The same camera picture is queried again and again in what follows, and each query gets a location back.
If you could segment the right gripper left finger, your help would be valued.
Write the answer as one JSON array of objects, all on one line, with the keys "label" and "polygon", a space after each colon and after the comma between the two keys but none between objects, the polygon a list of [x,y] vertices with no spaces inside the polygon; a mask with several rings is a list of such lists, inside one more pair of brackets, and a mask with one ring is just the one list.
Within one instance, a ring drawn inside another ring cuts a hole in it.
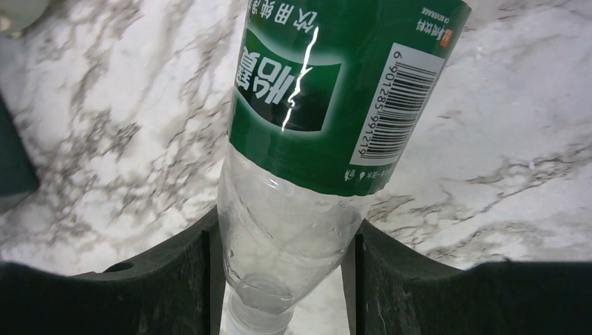
[{"label": "right gripper left finger", "polygon": [[218,334],[225,292],[218,216],[102,272],[1,263],[2,334]]}]

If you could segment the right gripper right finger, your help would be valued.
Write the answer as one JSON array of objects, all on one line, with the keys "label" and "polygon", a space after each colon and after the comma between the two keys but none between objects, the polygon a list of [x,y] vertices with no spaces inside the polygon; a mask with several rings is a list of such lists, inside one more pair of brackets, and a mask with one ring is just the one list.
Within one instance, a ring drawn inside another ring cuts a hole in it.
[{"label": "right gripper right finger", "polygon": [[590,334],[591,264],[460,270],[364,221],[342,262],[351,334]]}]

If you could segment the dark green label bottle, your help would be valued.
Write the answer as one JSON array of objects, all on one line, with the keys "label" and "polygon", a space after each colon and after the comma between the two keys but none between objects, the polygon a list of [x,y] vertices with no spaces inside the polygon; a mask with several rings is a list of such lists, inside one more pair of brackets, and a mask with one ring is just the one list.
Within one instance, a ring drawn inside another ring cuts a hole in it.
[{"label": "dark green label bottle", "polygon": [[284,334],[389,182],[464,1],[250,1],[217,210],[229,334]]}]

